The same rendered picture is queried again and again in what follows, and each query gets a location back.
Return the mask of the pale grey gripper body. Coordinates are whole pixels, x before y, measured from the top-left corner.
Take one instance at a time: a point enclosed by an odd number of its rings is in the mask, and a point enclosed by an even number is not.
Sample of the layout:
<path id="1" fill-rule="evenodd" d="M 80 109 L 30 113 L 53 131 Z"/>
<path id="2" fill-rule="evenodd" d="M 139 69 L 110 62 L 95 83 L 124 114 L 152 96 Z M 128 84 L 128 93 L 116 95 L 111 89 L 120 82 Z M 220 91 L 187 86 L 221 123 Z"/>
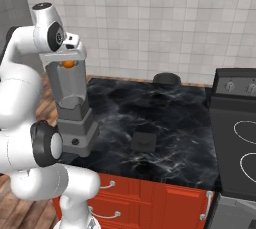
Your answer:
<path id="1" fill-rule="evenodd" d="M 84 61 L 86 57 L 87 51 L 82 43 L 79 43 L 76 47 L 64 45 L 56 52 L 40 54 L 40 59 L 43 63 Z"/>

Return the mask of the grey blender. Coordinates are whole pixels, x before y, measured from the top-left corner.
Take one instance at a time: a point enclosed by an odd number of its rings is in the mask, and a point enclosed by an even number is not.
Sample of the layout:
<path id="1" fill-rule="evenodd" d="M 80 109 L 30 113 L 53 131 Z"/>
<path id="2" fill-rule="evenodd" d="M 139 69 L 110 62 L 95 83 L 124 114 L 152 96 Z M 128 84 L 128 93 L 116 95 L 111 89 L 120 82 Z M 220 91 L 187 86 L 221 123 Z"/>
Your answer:
<path id="1" fill-rule="evenodd" d="M 89 156 L 99 135 L 99 126 L 89 107 L 85 65 L 71 69 L 48 67 L 46 73 L 56 103 L 63 150 L 80 157 Z"/>

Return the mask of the black round bowl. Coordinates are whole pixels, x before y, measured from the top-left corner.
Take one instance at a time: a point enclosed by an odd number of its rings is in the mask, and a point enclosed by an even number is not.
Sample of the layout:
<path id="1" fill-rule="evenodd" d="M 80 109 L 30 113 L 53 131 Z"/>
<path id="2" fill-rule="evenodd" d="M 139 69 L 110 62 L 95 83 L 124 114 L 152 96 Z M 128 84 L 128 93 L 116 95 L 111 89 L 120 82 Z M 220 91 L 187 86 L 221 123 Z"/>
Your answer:
<path id="1" fill-rule="evenodd" d="M 153 82 L 159 84 L 180 85 L 181 78 L 174 73 L 163 72 L 156 74 L 153 78 Z"/>

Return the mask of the dark grey square block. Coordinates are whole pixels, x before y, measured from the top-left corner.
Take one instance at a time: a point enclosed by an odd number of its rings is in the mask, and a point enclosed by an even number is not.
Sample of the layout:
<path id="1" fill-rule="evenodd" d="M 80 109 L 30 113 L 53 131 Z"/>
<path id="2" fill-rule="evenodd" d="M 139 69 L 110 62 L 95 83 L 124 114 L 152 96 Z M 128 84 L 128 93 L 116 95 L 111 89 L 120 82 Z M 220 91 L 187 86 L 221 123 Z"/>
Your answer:
<path id="1" fill-rule="evenodd" d="M 139 152 L 154 152 L 157 136 L 152 133 L 135 132 L 131 142 L 131 149 Z"/>

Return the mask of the red drawer front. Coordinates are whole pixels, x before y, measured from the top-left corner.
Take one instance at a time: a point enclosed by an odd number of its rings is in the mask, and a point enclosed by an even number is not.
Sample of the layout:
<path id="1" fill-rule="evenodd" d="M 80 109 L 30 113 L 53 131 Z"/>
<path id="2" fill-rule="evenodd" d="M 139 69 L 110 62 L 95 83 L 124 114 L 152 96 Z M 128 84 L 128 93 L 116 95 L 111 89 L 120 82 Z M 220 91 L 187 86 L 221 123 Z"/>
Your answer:
<path id="1" fill-rule="evenodd" d="M 149 181 L 104 173 L 100 173 L 100 180 L 100 186 L 108 185 L 111 180 L 116 182 L 116 185 L 112 188 L 100 189 L 100 194 L 113 195 L 145 203 L 152 202 L 153 184 Z"/>
<path id="2" fill-rule="evenodd" d="M 149 203 L 95 197 L 88 201 L 102 229 L 150 229 L 151 205 Z"/>

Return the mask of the red cupboard door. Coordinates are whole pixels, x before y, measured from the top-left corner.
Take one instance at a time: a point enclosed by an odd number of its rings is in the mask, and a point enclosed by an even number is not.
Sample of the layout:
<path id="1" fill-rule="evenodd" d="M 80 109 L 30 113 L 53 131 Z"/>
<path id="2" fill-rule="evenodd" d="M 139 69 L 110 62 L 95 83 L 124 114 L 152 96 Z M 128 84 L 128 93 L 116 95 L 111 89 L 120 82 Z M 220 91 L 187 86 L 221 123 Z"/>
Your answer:
<path id="1" fill-rule="evenodd" d="M 188 187 L 167 186 L 163 229 L 204 229 L 206 220 L 200 220 L 205 212 L 206 191 Z"/>

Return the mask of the black stove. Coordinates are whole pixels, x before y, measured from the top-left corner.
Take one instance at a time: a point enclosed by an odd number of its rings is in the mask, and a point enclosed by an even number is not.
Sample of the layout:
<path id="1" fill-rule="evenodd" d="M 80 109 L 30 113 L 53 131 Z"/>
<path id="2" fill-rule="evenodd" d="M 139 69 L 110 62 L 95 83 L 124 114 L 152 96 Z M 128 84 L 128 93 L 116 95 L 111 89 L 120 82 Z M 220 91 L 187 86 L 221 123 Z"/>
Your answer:
<path id="1" fill-rule="evenodd" d="M 225 90 L 232 81 L 232 92 Z M 216 193 L 205 229 L 256 229 L 255 68 L 221 68 L 215 73 L 209 105 L 222 189 Z"/>

